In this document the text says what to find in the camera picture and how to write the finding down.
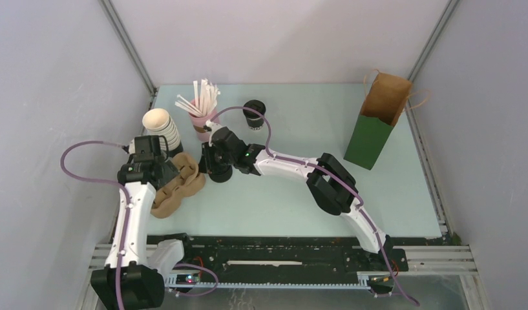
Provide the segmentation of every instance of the white table surface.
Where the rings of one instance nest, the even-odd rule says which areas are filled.
[[[370,216],[387,234],[441,236],[433,204],[406,116],[391,133],[372,170],[343,160],[363,104],[360,84],[219,85],[218,109],[259,99],[273,136],[270,147],[302,157],[334,155],[352,174]],[[186,112],[174,106],[176,95],[193,98],[192,85],[159,88],[155,108],[169,111],[180,131],[184,151],[197,161],[201,142]],[[226,112],[220,122],[245,143],[264,144],[268,131],[248,129],[241,110]],[[241,174],[234,169],[225,183],[207,178],[205,187],[186,198],[165,219],[151,217],[148,234],[188,233],[215,236],[353,236],[339,216],[322,211],[305,183],[278,177]]]

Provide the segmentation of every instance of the white wall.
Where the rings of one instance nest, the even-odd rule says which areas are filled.
[[[0,309],[72,309],[118,191],[60,170],[127,143],[149,102],[96,0],[0,1]],[[115,178],[120,150],[67,165]]]
[[[121,0],[154,83],[362,82],[408,76],[447,0]]]
[[[528,309],[528,0],[462,1],[416,81],[446,207],[493,309]]]

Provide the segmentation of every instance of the bundle of straws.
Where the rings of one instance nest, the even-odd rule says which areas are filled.
[[[197,81],[193,81],[193,94],[195,98],[193,104],[186,100],[182,95],[177,95],[182,101],[176,101],[174,105],[184,109],[197,118],[204,118],[209,115],[216,107],[218,102],[216,97],[220,94],[218,87],[209,83],[207,79],[201,80],[201,90],[198,89]]]

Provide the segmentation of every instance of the green paper bag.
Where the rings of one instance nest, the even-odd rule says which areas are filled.
[[[411,88],[412,82],[378,71],[357,117],[345,160],[368,170],[374,167],[403,112]]]

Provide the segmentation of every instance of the black lid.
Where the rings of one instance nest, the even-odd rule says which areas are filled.
[[[266,105],[260,100],[255,100],[255,99],[250,100],[247,103],[245,103],[243,107],[255,109],[256,111],[260,112],[262,115],[265,115],[266,113]],[[243,110],[243,114],[245,114],[247,118],[259,118],[260,117],[256,115],[255,113],[247,111],[247,110]]]

